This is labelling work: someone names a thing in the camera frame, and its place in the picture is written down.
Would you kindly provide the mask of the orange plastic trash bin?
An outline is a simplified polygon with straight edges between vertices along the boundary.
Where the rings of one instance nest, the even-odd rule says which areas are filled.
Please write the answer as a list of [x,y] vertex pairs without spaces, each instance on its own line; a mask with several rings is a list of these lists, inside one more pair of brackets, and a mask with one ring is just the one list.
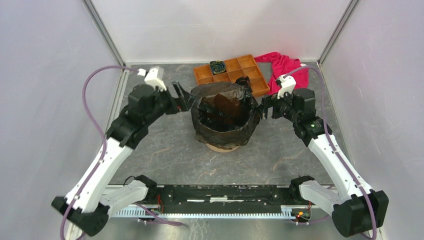
[[229,149],[226,149],[226,148],[219,148],[219,147],[213,146],[213,145],[208,144],[208,143],[206,143],[205,145],[206,145],[209,149],[211,149],[212,151],[217,152],[217,153],[229,153],[229,152],[232,152],[232,151],[234,151],[234,150],[236,150],[236,149],[238,149],[238,148],[239,148],[239,146],[235,146],[235,147],[233,147],[233,148],[229,148]]

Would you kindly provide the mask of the black trash bag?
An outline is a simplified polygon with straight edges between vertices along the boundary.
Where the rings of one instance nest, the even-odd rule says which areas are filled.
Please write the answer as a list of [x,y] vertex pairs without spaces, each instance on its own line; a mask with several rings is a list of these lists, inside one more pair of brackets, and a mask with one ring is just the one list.
[[261,121],[259,104],[246,87],[214,82],[194,87],[190,110],[194,138],[222,149],[248,144]]

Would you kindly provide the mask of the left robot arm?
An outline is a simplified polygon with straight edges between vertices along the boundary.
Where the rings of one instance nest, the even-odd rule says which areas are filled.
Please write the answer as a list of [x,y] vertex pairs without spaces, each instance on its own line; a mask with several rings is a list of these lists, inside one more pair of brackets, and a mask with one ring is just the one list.
[[187,112],[193,106],[195,97],[178,82],[172,85],[177,97],[149,84],[134,87],[128,104],[106,131],[101,149],[83,177],[65,196],[53,199],[52,207],[81,229],[83,236],[97,235],[110,217],[131,204],[151,204],[156,200],[156,183],[143,175],[112,193],[103,192],[120,165],[147,136],[151,124],[163,115]]

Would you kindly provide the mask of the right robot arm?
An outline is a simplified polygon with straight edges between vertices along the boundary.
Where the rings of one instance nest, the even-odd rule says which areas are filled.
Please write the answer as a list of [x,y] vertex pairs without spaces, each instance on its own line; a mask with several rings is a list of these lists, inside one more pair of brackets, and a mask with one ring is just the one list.
[[371,231],[370,238],[375,239],[384,224],[389,198],[383,190],[374,190],[340,149],[327,121],[317,115],[315,92],[299,88],[282,96],[263,96],[259,109],[263,119],[272,109],[271,118],[292,123],[295,135],[317,157],[336,188],[333,191],[311,176],[300,176],[290,183],[289,199],[318,206],[346,238]]

